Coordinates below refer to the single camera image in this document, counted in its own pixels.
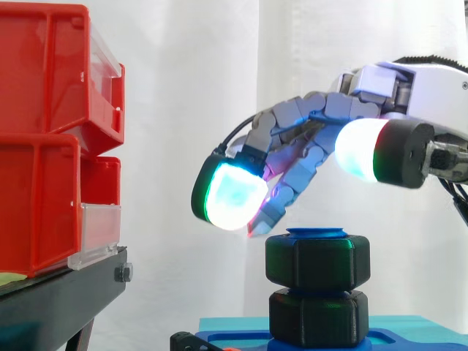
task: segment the black shelf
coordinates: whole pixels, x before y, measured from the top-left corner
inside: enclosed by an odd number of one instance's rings
[[[80,271],[68,268],[0,287],[0,350],[86,350],[92,321],[125,291],[127,248]]]

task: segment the white backdrop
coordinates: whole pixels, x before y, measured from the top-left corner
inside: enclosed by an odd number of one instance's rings
[[[468,59],[462,0],[83,3],[127,68],[127,139],[111,154],[122,160],[121,243],[135,266],[96,319],[91,351],[168,350],[169,336],[196,331],[200,317],[267,315],[275,287],[264,277],[265,239],[210,227],[189,205],[203,160],[239,121],[365,63]],[[468,331],[468,229],[435,183],[369,186],[332,158],[274,233],[367,235],[372,314],[423,314]]]

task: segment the black clamp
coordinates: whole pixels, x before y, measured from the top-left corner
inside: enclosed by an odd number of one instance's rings
[[[199,337],[179,331],[170,337],[170,351],[223,351],[209,342],[200,339]]]

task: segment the red plastic storage bin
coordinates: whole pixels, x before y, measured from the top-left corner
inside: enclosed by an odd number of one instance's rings
[[[0,272],[36,276],[67,258],[79,269],[116,253],[118,159],[80,157],[71,135],[0,135],[0,165]]]
[[[124,67],[71,4],[0,2],[0,133],[68,133],[84,154],[124,142]]]

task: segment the robotic hand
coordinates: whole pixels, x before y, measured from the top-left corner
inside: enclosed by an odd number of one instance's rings
[[[468,69],[455,61],[401,58],[345,72],[328,93],[280,102],[236,128],[205,161],[192,210],[227,230],[247,224],[249,235],[266,234],[335,151],[369,181],[416,189],[428,174],[439,177],[467,220],[459,185],[468,184],[467,111]]]

